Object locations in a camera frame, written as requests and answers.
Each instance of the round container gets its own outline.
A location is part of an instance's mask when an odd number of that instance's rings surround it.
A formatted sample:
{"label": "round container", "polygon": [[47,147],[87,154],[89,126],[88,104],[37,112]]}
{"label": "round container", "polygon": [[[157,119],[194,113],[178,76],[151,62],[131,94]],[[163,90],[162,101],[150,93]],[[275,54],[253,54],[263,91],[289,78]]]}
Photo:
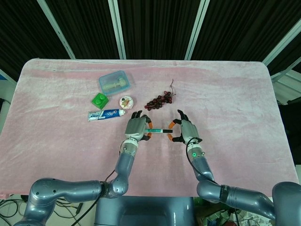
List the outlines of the round container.
{"label": "round container", "polygon": [[122,107],[122,109],[132,109],[134,106],[134,101],[130,96],[124,96],[119,100],[119,105]]}

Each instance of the grapes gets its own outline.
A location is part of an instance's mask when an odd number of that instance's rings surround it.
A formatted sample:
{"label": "grapes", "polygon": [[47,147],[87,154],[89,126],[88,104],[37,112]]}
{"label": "grapes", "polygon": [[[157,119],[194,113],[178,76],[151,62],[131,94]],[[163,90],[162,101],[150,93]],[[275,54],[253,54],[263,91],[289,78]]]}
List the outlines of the grapes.
{"label": "grapes", "polygon": [[169,91],[164,91],[164,96],[158,95],[157,98],[152,99],[150,102],[144,106],[148,111],[151,109],[159,109],[163,107],[165,103],[172,103],[173,102],[173,96],[175,94],[169,92]]}

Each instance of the pink tablecloth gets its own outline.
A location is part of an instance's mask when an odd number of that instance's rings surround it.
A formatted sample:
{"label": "pink tablecloth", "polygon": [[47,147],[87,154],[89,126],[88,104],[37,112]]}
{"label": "pink tablecloth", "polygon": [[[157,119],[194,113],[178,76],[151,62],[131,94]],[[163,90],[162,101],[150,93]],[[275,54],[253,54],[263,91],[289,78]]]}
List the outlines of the pink tablecloth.
{"label": "pink tablecloth", "polygon": [[[131,89],[110,97],[134,98],[125,116],[87,122],[97,110],[98,78],[124,70]],[[0,194],[27,194],[43,177],[105,180],[114,169],[133,111],[169,90],[174,102],[147,113],[166,128],[182,109],[197,126],[203,150],[219,184],[259,190],[297,182],[267,68],[258,62],[155,60],[45,60],[23,67],[0,137]],[[179,135],[179,128],[174,135]],[[184,144],[154,134],[140,142],[127,195],[197,196],[197,180]]]}

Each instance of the marker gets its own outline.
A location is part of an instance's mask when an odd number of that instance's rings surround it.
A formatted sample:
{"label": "marker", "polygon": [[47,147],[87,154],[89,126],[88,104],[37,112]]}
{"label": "marker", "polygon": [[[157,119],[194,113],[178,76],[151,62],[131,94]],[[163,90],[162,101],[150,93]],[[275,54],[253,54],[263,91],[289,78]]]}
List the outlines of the marker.
{"label": "marker", "polygon": [[145,129],[145,133],[172,133],[172,129]]}

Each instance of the pink towel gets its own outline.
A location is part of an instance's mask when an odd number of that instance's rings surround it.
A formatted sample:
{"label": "pink towel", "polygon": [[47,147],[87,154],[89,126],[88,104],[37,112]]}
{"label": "pink towel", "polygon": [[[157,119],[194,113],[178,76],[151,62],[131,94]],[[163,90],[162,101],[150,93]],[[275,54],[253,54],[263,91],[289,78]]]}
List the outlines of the pink towel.
{"label": "pink towel", "polygon": [[[125,116],[87,122],[100,76],[124,70],[135,105]],[[147,102],[174,79],[172,104],[148,112]],[[274,184],[298,182],[269,72],[258,62],[45,60],[23,67],[0,137],[0,194],[27,194],[44,177],[105,180],[114,169],[132,112],[143,109],[155,128],[167,128],[182,109],[197,126],[219,184],[271,196]],[[174,136],[180,135],[174,127]],[[139,142],[127,195],[197,196],[185,145],[166,134]]]}

